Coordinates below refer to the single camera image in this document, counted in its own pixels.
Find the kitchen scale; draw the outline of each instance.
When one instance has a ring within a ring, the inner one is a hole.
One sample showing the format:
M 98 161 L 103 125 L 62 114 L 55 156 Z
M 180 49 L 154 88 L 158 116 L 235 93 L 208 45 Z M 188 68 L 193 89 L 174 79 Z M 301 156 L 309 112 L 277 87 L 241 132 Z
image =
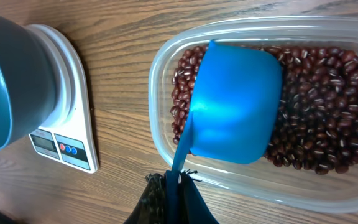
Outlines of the kitchen scale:
M 42 44 L 57 84 L 55 109 L 29 134 L 32 145 L 41 156 L 94 173 L 99 164 L 81 60 L 66 37 L 54 28 L 41 24 L 25 28 Z

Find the blue scoop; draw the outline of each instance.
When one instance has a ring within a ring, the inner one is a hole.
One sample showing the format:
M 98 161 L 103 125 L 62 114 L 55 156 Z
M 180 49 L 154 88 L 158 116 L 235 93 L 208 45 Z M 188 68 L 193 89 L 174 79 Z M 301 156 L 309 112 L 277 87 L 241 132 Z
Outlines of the blue scoop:
M 194 155 L 239 164 L 263 156 L 282 90 L 282 68 L 267 52 L 209 43 L 172 170 Z

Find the wood grain surface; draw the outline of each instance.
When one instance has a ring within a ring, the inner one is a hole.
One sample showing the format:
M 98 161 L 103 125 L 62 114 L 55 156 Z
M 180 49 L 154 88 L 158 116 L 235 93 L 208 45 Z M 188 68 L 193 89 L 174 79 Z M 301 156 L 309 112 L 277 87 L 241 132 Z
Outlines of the wood grain surface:
M 146 186 L 144 176 L 169 169 L 149 124 L 148 77 L 157 50 L 208 22 L 284 15 L 358 17 L 358 0 L 0 0 L 0 16 L 55 27 L 74 43 L 89 78 L 100 161 L 89 175 L 39 156 L 24 137 L 0 151 L 0 210 L 27 223 L 122 223 Z M 358 212 L 316 213 L 198 187 L 220 223 L 358 223 Z

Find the blue button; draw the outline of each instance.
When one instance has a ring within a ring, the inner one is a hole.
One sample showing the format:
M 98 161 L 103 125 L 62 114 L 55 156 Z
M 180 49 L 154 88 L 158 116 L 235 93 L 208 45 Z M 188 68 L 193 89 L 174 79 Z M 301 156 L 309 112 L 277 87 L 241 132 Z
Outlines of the blue button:
M 70 153 L 71 152 L 71 148 L 69 146 L 66 146 L 66 152 Z

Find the clear plastic container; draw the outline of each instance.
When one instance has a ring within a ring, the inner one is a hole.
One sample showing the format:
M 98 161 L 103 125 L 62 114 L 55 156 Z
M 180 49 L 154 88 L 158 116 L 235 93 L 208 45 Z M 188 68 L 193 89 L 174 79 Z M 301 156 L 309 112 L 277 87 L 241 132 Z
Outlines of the clear plastic container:
M 345 17 L 264 17 L 215 22 L 178 34 L 154 58 L 149 77 L 149 115 L 154 143 L 172 165 L 171 79 L 177 61 L 190 47 L 215 39 L 251 45 L 337 45 L 358 54 L 358 19 Z M 265 158 L 251 165 L 188 156 L 185 168 L 210 184 L 271 202 L 318 212 L 358 211 L 358 164 L 346 174 L 316 175 L 310 170 L 277 168 Z

